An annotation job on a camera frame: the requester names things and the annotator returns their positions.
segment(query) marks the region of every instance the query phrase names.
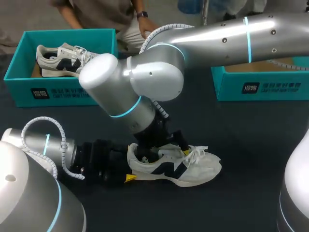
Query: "gray floor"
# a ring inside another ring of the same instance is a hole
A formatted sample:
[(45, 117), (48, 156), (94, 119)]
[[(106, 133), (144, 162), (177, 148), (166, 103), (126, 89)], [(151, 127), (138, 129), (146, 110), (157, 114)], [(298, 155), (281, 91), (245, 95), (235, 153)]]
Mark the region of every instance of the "gray floor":
[[(178, 0), (144, 0), (153, 21), (159, 25), (186, 23), (201, 25), (200, 15), (182, 14), (177, 9)], [(19, 41), (25, 30), (69, 29), (58, 11), (48, 4), (48, 0), (0, 0), (0, 28), (11, 38)], [(268, 0), (266, 11), (303, 12), (305, 0)], [(222, 13), (210, 12), (209, 22), (221, 18)]]

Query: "shoe box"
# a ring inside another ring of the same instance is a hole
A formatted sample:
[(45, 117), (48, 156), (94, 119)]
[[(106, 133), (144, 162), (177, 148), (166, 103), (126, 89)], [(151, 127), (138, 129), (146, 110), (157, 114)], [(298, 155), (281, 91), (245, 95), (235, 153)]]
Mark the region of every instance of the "shoe box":
[(37, 46), (60, 47), (63, 43), (118, 57), (114, 29), (25, 31), (4, 77), (17, 107), (96, 105), (80, 86), (78, 78), (42, 78), (40, 75), (36, 63)]
[(309, 100), (309, 71), (296, 70), (296, 66), (307, 67), (309, 70), (309, 58), (294, 57), (276, 61), (287, 66), (260, 61), (212, 67), (217, 99), (219, 101)]

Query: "cable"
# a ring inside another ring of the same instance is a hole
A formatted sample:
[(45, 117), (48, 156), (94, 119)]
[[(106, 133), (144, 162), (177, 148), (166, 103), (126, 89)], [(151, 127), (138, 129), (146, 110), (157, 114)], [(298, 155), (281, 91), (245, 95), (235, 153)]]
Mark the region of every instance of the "cable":
[(287, 69), (302, 70), (302, 71), (309, 70), (309, 67), (302, 67), (302, 66), (297, 66), (297, 65), (293, 65), (293, 64), (286, 64), (286, 63), (282, 63), (282, 62), (279, 62), (279, 61), (274, 60), (274, 59), (269, 59), (269, 60), (267, 60), (267, 62), (278, 65), (278, 66), (283, 67), (283, 68), (287, 68)]
[[(165, 25), (165, 26), (162, 26), (156, 30), (154, 30), (148, 37), (147, 39), (144, 41), (143, 45), (141, 46), (141, 49), (140, 49), (140, 54), (143, 53), (148, 44), (150, 43), (150, 41), (156, 36), (158, 35), (159, 33), (161, 32), (164, 32), (166, 30), (170, 30), (170, 29), (184, 29), (184, 28), (193, 28), (194, 26), (190, 26), (190, 25), (186, 25), (186, 24), (168, 24), (168, 25)], [(169, 117), (169, 114), (162, 108), (162, 106), (157, 102), (157, 101), (154, 101), (152, 100), (153, 104), (155, 105), (155, 107), (158, 109), (158, 111), (161, 113), (161, 115), (164, 117), (164, 118), (168, 118)]]
[(21, 141), (22, 141), (22, 144), (23, 144), (24, 149), (26, 150), (26, 152), (29, 152), (29, 153), (31, 153), (31, 154), (33, 154), (35, 156), (38, 156), (38, 157), (46, 160), (47, 162), (49, 162), (51, 164), (51, 166), (53, 167), (53, 171), (54, 171), (53, 176), (54, 176), (54, 178), (57, 178), (58, 171), (57, 171), (57, 167), (56, 167), (55, 163), (50, 158), (48, 158), (47, 156), (44, 156), (43, 154), (41, 154), (39, 152), (35, 152), (35, 151), (30, 150), (30, 148), (27, 147), (27, 145), (26, 145), (26, 141), (25, 141), (26, 131), (28, 130), (29, 126), (31, 126), (33, 123), (35, 123), (37, 121), (50, 121), (50, 122), (54, 123), (58, 127), (58, 129), (59, 129), (59, 131), (61, 133), (61, 140), (62, 140), (61, 141), (61, 148), (60, 148), (61, 152), (62, 152), (62, 156), (61, 156), (62, 168), (66, 172), (66, 174), (68, 174), (69, 176), (74, 177), (76, 179), (84, 180), (85, 177), (83, 175), (75, 174), (75, 173), (72, 173), (72, 172), (70, 172), (68, 170), (68, 168), (66, 166), (66, 154), (65, 154), (66, 150), (67, 150), (66, 136), (65, 136), (65, 133), (64, 133), (63, 128), (60, 125), (60, 123), (58, 123), (56, 120), (54, 120), (51, 117), (44, 117), (44, 116), (43, 117), (36, 117), (36, 118), (32, 119), (31, 121), (29, 121), (25, 125), (25, 127), (23, 128), (23, 130), (21, 132)]
[(190, 26), (187, 24), (179, 24), (179, 23), (174, 23), (174, 24), (168, 24), (165, 26), (162, 26), (156, 30), (154, 30), (153, 32), (151, 32), (151, 34), (147, 37), (147, 39), (144, 41), (143, 45), (141, 46), (140, 49), (140, 54), (143, 53), (148, 44), (150, 43), (150, 41), (159, 33), (164, 32), (166, 30), (170, 30), (170, 29), (185, 29), (185, 28), (193, 28), (194, 26)]

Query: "shoelace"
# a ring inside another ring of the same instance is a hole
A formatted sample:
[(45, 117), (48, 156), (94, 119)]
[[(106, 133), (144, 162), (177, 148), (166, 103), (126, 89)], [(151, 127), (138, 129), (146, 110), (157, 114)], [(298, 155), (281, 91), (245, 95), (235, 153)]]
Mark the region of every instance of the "shoelace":
[(189, 153), (189, 155), (183, 158), (183, 161), (186, 161), (189, 163), (188, 166), (194, 163), (198, 164), (199, 161), (202, 159), (202, 157), (206, 155), (205, 150), (208, 149), (207, 146), (190, 146), (190, 147), (191, 147), (191, 152)]
[(75, 55), (72, 56), (73, 58), (80, 58), (81, 59), (81, 63), (82, 63), (82, 67), (88, 63), (91, 59), (93, 59), (94, 57), (97, 56), (97, 54), (92, 53), (92, 52), (88, 52), (85, 48), (80, 47), (80, 46), (74, 46), (74, 53)]

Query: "sneaker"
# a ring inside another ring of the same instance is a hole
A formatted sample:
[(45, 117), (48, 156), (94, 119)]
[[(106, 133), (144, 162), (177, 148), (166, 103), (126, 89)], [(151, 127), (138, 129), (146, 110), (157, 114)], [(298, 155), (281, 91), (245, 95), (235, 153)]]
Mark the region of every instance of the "sneaker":
[(82, 47), (64, 43), (56, 48), (39, 45), (36, 58), (42, 77), (79, 77), (85, 64), (98, 55)]
[(229, 13), (226, 13), (223, 16), (223, 21), (231, 20), (231, 19), (236, 19), (236, 15), (230, 15)]
[(180, 187), (192, 187), (214, 179), (221, 171), (220, 159), (211, 153), (206, 154), (203, 147), (192, 147), (185, 157), (180, 155), (177, 146), (176, 151), (159, 150), (162, 157), (154, 163), (140, 162), (135, 156), (137, 147), (137, 144), (131, 144), (127, 153), (136, 180), (166, 179)]

